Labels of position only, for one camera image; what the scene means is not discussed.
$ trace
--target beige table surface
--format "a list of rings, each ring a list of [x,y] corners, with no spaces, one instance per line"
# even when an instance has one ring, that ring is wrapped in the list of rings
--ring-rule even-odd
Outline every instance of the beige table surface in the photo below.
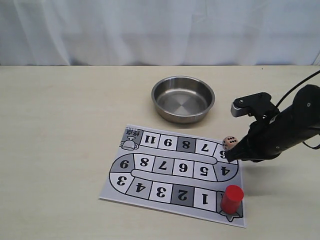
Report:
[[[98,199],[126,124],[240,139],[254,119],[232,117],[235,98],[268,92],[276,103],[318,69],[1,66],[0,239],[319,240],[319,151],[302,144],[272,161],[243,163],[247,228]],[[202,122],[179,126],[155,113],[151,89],[173,75],[214,90]]]

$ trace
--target white backdrop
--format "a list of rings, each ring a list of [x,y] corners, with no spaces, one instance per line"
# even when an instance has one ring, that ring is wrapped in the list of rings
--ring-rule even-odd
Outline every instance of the white backdrop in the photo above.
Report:
[[[0,0],[1,65],[319,65],[320,0]]]

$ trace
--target robotic arm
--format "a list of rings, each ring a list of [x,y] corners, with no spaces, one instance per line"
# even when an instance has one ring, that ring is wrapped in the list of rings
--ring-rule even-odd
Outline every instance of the robotic arm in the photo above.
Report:
[[[236,118],[253,116],[256,121],[249,126],[247,135],[225,152],[228,162],[272,160],[320,134],[320,87],[308,84],[301,88],[292,105],[282,112],[271,103],[271,96],[266,92],[237,98],[232,103],[231,114]]]

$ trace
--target metal bowl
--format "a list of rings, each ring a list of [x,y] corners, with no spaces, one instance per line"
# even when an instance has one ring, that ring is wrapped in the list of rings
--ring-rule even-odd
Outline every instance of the metal bowl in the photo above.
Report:
[[[215,103],[210,86],[188,76],[162,79],[153,87],[151,97],[161,117],[179,124],[201,121]]]

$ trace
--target red game piece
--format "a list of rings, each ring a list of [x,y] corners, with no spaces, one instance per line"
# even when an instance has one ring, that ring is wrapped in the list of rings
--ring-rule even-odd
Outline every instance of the red game piece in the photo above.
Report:
[[[234,214],[244,198],[243,190],[237,185],[229,185],[223,194],[220,207],[226,214]]]

